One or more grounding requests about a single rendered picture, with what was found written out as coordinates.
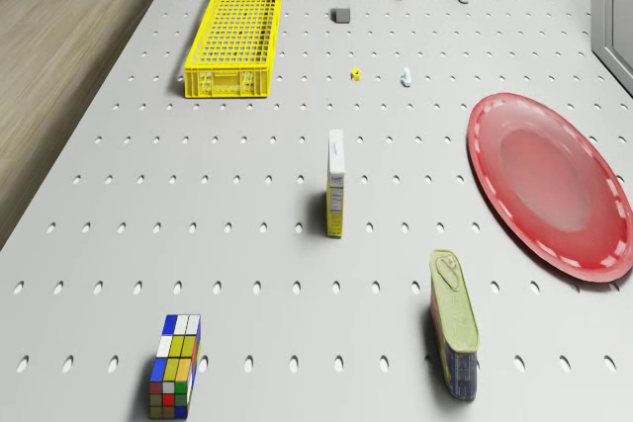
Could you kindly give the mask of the white and yellow box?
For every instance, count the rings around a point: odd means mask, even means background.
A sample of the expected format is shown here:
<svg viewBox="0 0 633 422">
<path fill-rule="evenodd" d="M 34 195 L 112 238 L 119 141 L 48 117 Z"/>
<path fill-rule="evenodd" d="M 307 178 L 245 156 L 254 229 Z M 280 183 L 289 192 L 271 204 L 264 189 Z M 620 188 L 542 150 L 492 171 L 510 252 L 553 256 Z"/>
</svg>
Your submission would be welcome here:
<svg viewBox="0 0 633 422">
<path fill-rule="evenodd" d="M 328 136 L 326 230 L 340 238 L 343 229 L 345 161 L 343 131 L 332 129 Z"/>
</svg>

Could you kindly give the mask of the yellow basket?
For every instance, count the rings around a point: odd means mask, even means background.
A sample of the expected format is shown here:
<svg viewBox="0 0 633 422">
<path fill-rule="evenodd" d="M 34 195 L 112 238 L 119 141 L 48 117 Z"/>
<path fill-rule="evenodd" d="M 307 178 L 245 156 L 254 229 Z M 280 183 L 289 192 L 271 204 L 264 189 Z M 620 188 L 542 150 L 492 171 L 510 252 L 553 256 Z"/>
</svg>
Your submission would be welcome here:
<svg viewBox="0 0 633 422">
<path fill-rule="evenodd" d="M 267 97 L 281 0 L 210 0 L 185 61 L 188 98 Z"/>
</svg>

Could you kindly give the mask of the flat-sided can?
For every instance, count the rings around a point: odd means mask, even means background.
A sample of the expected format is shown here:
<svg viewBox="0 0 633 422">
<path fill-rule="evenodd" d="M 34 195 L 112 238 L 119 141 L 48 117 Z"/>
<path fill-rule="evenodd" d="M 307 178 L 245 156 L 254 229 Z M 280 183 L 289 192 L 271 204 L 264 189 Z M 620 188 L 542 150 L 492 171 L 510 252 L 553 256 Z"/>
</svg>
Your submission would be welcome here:
<svg viewBox="0 0 633 422">
<path fill-rule="evenodd" d="M 452 396 L 477 393 L 479 330 L 457 256 L 433 250 L 429 258 L 431 316 L 445 383 Z"/>
</svg>

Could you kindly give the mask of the puzzle cube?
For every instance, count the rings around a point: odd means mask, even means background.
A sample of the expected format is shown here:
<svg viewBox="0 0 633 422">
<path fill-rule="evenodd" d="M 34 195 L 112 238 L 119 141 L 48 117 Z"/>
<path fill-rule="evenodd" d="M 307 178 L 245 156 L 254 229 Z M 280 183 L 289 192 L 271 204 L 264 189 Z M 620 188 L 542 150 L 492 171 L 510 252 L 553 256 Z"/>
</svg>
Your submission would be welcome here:
<svg viewBox="0 0 633 422">
<path fill-rule="evenodd" d="M 200 314 L 167 314 L 149 377 L 150 419 L 186 419 L 198 369 Z"/>
</svg>

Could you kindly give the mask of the red plate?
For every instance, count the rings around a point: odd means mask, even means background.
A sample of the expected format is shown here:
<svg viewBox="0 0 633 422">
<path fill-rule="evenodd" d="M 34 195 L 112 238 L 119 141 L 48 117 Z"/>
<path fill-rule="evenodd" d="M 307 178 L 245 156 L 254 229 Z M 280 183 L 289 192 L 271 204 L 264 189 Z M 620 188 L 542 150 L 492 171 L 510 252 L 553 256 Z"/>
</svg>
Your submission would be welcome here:
<svg viewBox="0 0 633 422">
<path fill-rule="evenodd" d="M 633 270 L 633 208 L 565 118 L 521 95 L 492 94 L 471 112 L 467 146 L 489 203 L 542 260 L 593 283 Z"/>
</svg>

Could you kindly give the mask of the white cabinet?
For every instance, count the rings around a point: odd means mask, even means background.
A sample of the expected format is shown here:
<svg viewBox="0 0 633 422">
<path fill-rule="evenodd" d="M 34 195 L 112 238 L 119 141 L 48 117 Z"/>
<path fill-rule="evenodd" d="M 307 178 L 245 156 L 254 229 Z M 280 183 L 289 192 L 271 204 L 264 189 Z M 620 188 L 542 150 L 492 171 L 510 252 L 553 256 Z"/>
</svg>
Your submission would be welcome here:
<svg viewBox="0 0 633 422">
<path fill-rule="evenodd" d="M 633 0 L 590 0 L 590 44 L 633 98 Z"/>
</svg>

